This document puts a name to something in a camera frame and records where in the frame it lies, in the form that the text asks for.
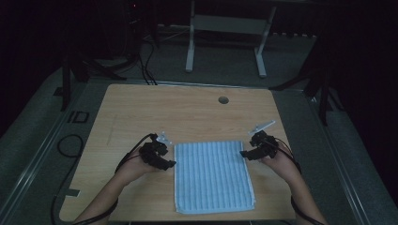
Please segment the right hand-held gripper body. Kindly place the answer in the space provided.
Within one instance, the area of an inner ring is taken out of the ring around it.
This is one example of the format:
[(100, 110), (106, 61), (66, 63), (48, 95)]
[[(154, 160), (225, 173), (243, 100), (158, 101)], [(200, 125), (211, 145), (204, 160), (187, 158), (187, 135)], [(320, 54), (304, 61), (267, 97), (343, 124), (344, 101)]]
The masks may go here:
[(259, 153), (259, 157), (274, 158), (277, 154), (278, 143), (273, 136), (270, 136), (265, 132), (266, 128), (271, 127), (275, 123), (275, 120), (271, 120), (269, 122), (256, 125), (251, 131), (249, 131), (249, 134), (252, 136), (250, 145), (253, 147), (253, 151)]

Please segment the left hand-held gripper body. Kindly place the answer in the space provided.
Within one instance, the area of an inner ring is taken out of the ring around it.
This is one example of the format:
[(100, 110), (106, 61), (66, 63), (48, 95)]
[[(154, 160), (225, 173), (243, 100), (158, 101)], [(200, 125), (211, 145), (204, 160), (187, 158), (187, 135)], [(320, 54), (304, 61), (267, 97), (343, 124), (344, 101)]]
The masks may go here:
[(167, 146), (170, 145), (171, 142), (167, 139), (164, 132), (161, 135), (150, 133), (146, 136), (151, 142), (146, 142), (140, 148), (139, 155), (144, 163), (154, 165), (156, 160), (163, 158), (163, 156), (168, 153)]

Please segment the blue striped towel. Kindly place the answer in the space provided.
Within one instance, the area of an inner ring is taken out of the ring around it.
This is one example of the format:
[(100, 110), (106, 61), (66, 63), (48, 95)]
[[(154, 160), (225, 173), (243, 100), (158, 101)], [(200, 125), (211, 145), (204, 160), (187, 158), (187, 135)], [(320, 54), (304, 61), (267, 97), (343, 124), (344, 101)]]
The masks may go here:
[(250, 211), (255, 197), (241, 141), (175, 146), (175, 204), (185, 215)]

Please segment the person's right hand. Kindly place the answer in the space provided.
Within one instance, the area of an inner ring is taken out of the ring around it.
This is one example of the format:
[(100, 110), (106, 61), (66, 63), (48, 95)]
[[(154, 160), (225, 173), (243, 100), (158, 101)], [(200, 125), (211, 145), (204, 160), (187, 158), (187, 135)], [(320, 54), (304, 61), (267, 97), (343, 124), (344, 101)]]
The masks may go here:
[(291, 181), (300, 175), (293, 158), (284, 150), (279, 150), (274, 158), (263, 157), (260, 162), (269, 166), (285, 181)]

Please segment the person's left hand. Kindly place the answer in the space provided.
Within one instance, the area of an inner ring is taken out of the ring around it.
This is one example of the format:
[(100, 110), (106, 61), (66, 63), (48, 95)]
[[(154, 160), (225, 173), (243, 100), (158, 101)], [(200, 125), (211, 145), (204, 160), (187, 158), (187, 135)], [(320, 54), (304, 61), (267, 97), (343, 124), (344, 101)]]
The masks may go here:
[(146, 173), (155, 172), (157, 169), (144, 163), (138, 152), (130, 153), (126, 161), (117, 171), (125, 185), (135, 181)]

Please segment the black metal stand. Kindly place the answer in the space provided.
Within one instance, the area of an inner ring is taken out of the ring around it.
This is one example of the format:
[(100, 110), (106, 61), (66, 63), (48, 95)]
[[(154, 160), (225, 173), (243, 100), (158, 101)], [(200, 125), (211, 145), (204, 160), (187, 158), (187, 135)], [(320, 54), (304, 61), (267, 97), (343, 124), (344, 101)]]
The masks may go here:
[(115, 74), (115, 72), (130, 64), (131, 60), (126, 60), (120, 64), (106, 67), (79, 51), (66, 54), (62, 59), (62, 85), (57, 87), (54, 92), (55, 96), (62, 98), (61, 111), (64, 112), (71, 101), (71, 75), (74, 75), (77, 82), (86, 83), (90, 79), (87, 68), (91, 67), (105, 77), (124, 80), (124, 77)]
[(330, 51), (322, 44), (315, 43), (304, 60), (298, 75), (281, 84), (271, 86), (269, 90), (283, 91), (288, 87), (307, 80), (303, 89), (307, 98), (314, 98), (320, 93), (318, 117), (324, 126), (328, 125), (327, 109), (329, 103), (329, 88), (334, 70)]

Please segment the dark equipment rack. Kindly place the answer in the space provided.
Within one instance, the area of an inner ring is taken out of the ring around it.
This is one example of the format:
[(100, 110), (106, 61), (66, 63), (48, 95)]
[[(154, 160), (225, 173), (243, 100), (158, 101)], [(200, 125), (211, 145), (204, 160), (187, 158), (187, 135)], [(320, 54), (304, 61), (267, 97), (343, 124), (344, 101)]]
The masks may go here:
[(160, 47), (157, 23), (157, 4), (159, 0), (125, 0), (127, 22), (132, 32), (130, 56), (139, 58), (145, 35), (149, 35), (156, 47)]

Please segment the metal floor rail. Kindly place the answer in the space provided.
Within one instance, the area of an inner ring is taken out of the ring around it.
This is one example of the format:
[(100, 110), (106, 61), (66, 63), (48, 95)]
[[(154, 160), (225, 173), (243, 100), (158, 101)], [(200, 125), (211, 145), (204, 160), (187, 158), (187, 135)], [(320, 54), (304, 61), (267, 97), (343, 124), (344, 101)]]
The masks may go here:
[(55, 88), (41, 86), (0, 138), (0, 225), (13, 217), (84, 89), (83, 83), (75, 84), (69, 105), (63, 108)]
[(364, 188), (361, 186), (363, 150), (358, 133), (347, 114), (337, 109), (327, 111), (326, 123), (323, 123), (319, 112), (320, 100), (317, 97), (308, 97), (307, 100), (326, 138), (331, 161), (357, 224), (371, 225), (363, 199)]

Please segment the white metal desk frame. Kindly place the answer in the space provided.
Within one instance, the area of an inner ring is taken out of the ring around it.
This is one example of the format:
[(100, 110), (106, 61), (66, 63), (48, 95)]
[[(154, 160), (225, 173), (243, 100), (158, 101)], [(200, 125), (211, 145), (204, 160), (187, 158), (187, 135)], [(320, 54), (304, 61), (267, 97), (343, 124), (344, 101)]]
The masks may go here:
[(186, 59), (186, 72), (193, 71), (195, 42), (194, 35), (196, 31), (224, 32), (245, 35), (258, 35), (261, 41), (254, 51), (255, 62), (260, 78), (267, 76), (266, 67), (263, 59), (263, 50), (268, 39), (269, 31), (276, 13), (276, 7), (271, 7), (268, 18), (247, 19), (236, 17), (213, 16), (206, 14), (197, 14), (195, 11), (195, 0), (191, 0), (190, 12), (190, 30), (189, 46)]

